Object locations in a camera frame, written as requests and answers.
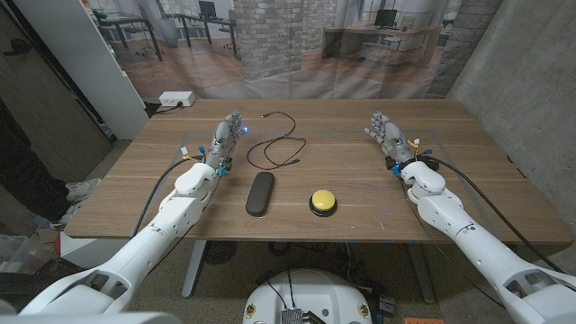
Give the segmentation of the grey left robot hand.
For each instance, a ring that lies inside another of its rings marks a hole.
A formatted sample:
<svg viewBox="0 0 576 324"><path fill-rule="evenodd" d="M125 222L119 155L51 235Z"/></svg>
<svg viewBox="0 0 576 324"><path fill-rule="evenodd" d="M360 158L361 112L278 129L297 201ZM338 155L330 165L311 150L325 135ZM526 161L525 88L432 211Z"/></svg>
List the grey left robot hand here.
<svg viewBox="0 0 576 324"><path fill-rule="evenodd" d="M230 169L231 160L239 139L248 132L243 124L242 115L233 112L226 116L213 134L211 145L205 153L204 164L218 170L221 167Z"/></svg>

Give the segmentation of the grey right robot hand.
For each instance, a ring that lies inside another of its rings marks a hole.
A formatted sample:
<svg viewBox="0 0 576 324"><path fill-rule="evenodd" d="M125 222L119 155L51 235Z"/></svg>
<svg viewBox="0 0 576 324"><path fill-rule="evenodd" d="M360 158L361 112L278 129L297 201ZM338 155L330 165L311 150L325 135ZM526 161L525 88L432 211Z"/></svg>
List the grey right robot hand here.
<svg viewBox="0 0 576 324"><path fill-rule="evenodd" d="M408 139L387 115L376 111L371 117L371 123L372 127L365 128L364 131L381 146L388 170L395 167L402 170L415 161Z"/></svg>

